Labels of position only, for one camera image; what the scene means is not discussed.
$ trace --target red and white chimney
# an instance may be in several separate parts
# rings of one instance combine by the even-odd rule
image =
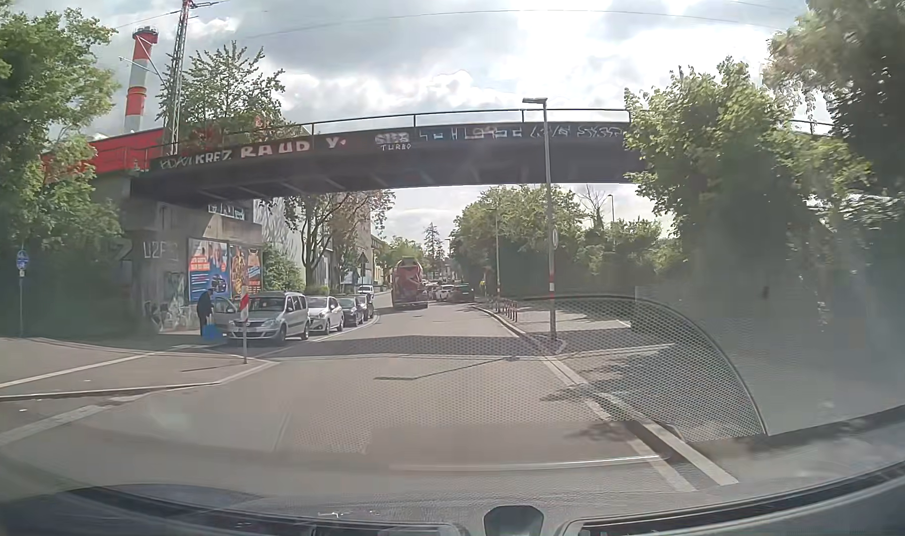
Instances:
[[[128,96],[125,99],[125,133],[137,132],[141,129],[141,116],[144,115],[144,100],[148,89],[145,84],[151,67],[151,47],[158,44],[158,30],[150,26],[138,28],[131,37],[135,40],[135,53],[131,56],[131,77],[128,78]]]

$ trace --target lamp post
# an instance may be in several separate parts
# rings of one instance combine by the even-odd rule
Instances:
[[[502,303],[502,277],[499,275],[499,206],[495,205],[495,308]]]
[[[608,197],[612,199],[612,233],[613,233],[613,232],[614,232],[614,224],[617,222],[617,220],[614,219],[614,194],[608,194]],[[617,246],[618,246],[618,238],[616,238],[616,237],[612,234],[612,247],[613,247],[613,248],[617,248]]]
[[[448,242],[448,244],[449,244],[449,247],[446,251],[448,251],[448,259],[449,259],[448,275],[449,275],[449,277],[452,278],[452,281],[455,281],[457,274],[455,272],[456,265],[454,264],[454,260],[452,259],[452,240],[453,240],[452,235],[449,235],[448,238],[446,238],[446,242]]]
[[[549,337],[554,340],[555,335],[555,218],[552,206],[552,155],[549,152],[549,98],[526,97],[522,99],[525,104],[542,105],[542,123],[545,130],[545,220],[548,231],[546,232],[546,245],[549,250]]]

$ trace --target car wheel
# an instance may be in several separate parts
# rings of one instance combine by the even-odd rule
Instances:
[[[277,332],[277,343],[286,344],[286,324],[279,327],[279,331]]]

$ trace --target advertising poster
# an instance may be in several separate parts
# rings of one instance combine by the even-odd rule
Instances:
[[[259,251],[238,244],[230,244],[230,292],[233,298],[240,298],[244,290],[244,275],[247,276],[247,292],[261,291],[261,258]]]
[[[260,251],[254,248],[247,250],[247,278],[247,286],[250,288],[250,293],[260,292],[264,275],[261,269]]]
[[[230,299],[230,262],[226,242],[190,238],[187,247],[190,254],[187,277],[191,303],[197,302],[208,288],[214,289],[214,296]]]

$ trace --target blue bag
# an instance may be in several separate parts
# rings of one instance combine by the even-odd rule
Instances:
[[[214,324],[208,324],[201,330],[201,337],[204,340],[220,340],[220,330]]]

